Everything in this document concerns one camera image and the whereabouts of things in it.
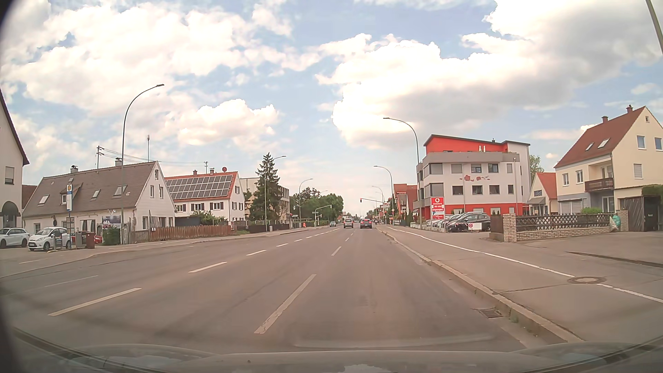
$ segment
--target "balcony railing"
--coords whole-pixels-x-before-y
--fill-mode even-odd
[[[595,192],[597,190],[614,189],[615,184],[613,178],[606,177],[605,179],[598,179],[592,181],[585,181],[585,192]]]

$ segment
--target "storm drain grate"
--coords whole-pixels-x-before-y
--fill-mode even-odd
[[[489,319],[492,319],[493,317],[502,317],[502,314],[498,310],[492,308],[478,309],[477,311],[479,311],[482,315],[486,316]]]

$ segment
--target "white car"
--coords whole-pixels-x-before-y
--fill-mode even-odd
[[[28,246],[30,234],[23,228],[2,228],[0,229],[0,248],[7,246]]]
[[[33,234],[28,240],[28,248],[30,248],[30,251],[44,250],[47,252],[55,247],[55,237],[60,235],[62,235],[62,247],[72,248],[72,239],[67,233],[67,229],[62,227],[43,228]]]

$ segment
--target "street sign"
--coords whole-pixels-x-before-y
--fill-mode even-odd
[[[431,220],[444,219],[444,197],[430,197]]]

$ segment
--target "sidewalk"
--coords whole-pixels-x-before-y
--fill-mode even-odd
[[[487,233],[378,229],[476,293],[483,288],[502,309],[517,310],[525,319],[539,317],[538,324],[548,323],[540,331],[561,340],[644,342],[663,335],[663,268],[572,254],[663,263],[661,234],[619,232],[522,244],[488,240]]]

